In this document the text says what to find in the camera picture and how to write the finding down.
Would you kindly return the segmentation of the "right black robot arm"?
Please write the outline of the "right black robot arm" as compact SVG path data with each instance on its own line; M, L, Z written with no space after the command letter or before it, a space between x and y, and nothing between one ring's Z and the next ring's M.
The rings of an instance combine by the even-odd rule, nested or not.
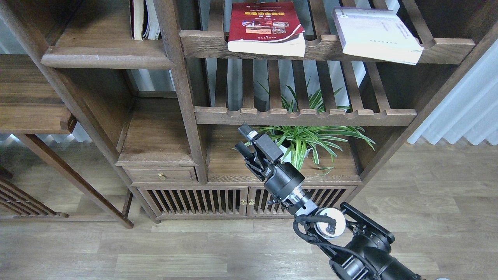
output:
M239 142L235 148L246 166L272 195L268 204L280 203L294 216L295 233L318 246L330 259L331 269L342 280L419 280L391 256L393 234L361 211L343 202L340 209L319 208L301 187L304 176L289 162L266 134L249 125L238 128L254 147Z

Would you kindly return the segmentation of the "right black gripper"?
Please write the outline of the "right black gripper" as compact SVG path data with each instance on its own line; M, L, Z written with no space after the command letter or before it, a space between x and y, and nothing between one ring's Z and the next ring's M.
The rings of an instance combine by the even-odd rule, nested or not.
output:
M276 143L247 124L240 126L238 131L263 154L255 156L244 143L235 145L247 168L264 182L265 189L272 195L267 204L282 204L294 216L314 215L318 207L301 188L304 176L291 163L281 163L284 153Z

